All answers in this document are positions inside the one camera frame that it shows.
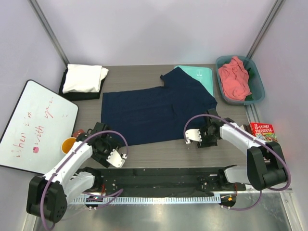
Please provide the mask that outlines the navy blue t shirt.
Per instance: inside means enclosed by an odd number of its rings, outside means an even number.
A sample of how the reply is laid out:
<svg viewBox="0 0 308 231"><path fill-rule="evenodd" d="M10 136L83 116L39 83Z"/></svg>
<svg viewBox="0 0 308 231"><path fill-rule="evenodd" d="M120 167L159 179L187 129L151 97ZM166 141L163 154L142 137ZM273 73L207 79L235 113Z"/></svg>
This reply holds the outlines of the navy blue t shirt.
<svg viewBox="0 0 308 231"><path fill-rule="evenodd" d="M103 94L102 123L121 133L129 145L183 139L186 122L218 104L179 67L160 78L163 86Z"/></svg>

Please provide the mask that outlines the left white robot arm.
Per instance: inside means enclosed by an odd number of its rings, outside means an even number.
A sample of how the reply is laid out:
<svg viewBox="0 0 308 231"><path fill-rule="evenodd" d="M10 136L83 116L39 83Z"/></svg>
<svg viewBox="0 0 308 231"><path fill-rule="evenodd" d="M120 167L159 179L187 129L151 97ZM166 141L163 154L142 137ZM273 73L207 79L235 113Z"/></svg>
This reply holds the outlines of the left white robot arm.
<svg viewBox="0 0 308 231"><path fill-rule="evenodd" d="M32 178L26 212L53 223L59 222L67 206L80 194L103 188L100 172L91 167L81 168L81 165L93 158L103 167L121 168L127 158L127 154L118 152L123 146L128 146L125 137L103 123L96 123L93 129L79 133L72 148L52 170Z"/></svg>

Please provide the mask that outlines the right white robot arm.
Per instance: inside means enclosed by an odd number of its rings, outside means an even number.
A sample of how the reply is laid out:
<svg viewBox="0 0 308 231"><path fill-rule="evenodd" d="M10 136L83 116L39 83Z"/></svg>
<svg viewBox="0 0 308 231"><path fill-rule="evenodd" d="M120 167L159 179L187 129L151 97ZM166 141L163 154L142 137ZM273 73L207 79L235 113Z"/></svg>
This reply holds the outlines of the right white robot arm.
<svg viewBox="0 0 308 231"><path fill-rule="evenodd" d="M230 189L235 183L251 185L256 190L284 191L291 184L291 173L276 141L265 142L242 128L229 118L221 118L211 109L200 114L204 123L197 129L184 129L186 143L197 141L200 148L215 146L225 140L246 156L246 166L231 166L217 178L218 186Z"/></svg>

